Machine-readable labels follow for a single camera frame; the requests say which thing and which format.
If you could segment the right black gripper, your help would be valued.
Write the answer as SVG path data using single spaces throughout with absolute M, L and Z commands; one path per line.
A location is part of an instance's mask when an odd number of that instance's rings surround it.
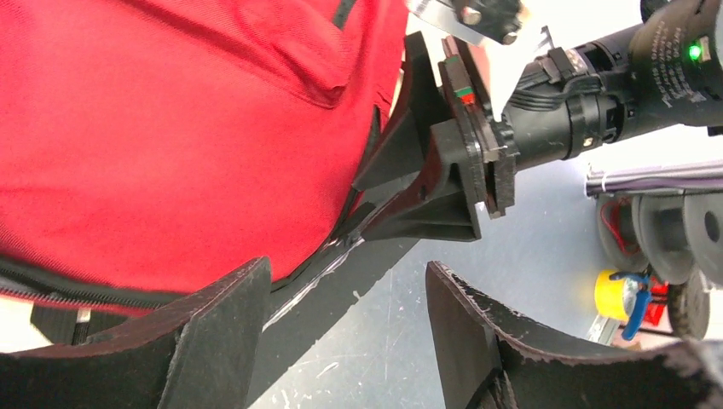
M 515 203 L 520 170 L 575 158 L 615 141 L 622 69 L 594 44 L 535 57 L 492 115 L 483 64 L 447 37 L 438 86 L 421 32 L 404 39 L 402 87 L 379 144 L 354 186 L 362 191 L 414 175 L 377 205 L 357 231 L 366 241 L 396 238 L 472 242 L 481 238 L 476 205 L 491 217 Z

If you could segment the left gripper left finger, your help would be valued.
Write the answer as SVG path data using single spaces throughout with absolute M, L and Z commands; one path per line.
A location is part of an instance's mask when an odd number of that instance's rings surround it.
M 249 261 L 86 343 L 1 357 L 4 408 L 243 408 L 271 272 Z

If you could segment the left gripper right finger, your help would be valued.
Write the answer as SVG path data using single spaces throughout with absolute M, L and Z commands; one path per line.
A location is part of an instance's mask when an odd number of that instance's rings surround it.
M 719 408 L 722 344 L 641 352 L 543 325 L 430 262 L 425 291 L 447 408 Z

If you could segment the red student backpack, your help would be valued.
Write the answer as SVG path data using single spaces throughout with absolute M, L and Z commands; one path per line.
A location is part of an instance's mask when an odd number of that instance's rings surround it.
M 140 315 L 266 256 L 306 267 L 361 195 L 401 1 L 4 1 L 1 263 L 42 305 Z

